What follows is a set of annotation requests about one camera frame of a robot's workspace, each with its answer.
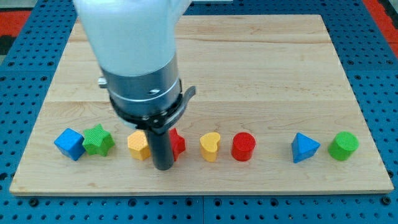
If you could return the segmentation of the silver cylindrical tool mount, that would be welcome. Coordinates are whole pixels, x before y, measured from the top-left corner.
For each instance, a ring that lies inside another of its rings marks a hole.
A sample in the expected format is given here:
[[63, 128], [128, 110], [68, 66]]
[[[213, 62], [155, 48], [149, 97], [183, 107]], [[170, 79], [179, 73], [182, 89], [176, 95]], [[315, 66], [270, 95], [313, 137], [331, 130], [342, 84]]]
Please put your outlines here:
[[156, 134], [167, 132], [196, 94], [195, 86], [182, 91], [176, 56], [162, 68], [136, 76], [102, 72], [98, 85], [108, 91], [116, 114], [134, 128]]

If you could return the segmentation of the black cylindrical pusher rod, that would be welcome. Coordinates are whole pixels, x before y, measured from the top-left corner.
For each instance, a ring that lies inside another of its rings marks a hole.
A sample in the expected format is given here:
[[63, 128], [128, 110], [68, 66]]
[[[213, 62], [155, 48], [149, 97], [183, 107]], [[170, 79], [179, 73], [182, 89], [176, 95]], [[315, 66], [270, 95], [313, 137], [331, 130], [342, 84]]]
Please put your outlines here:
[[158, 170], [168, 170], [174, 164], [174, 153], [170, 143], [168, 131], [157, 134], [151, 130], [145, 130], [154, 166]]

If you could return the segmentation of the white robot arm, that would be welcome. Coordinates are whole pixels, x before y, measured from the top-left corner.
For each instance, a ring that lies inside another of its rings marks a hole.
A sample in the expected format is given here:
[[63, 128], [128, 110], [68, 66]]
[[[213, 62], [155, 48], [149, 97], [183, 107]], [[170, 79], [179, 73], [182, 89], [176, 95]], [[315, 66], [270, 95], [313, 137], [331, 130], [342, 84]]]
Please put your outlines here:
[[174, 164], [169, 130], [196, 88], [182, 90], [175, 26], [191, 0], [74, 0], [121, 120], [144, 131], [158, 170]]

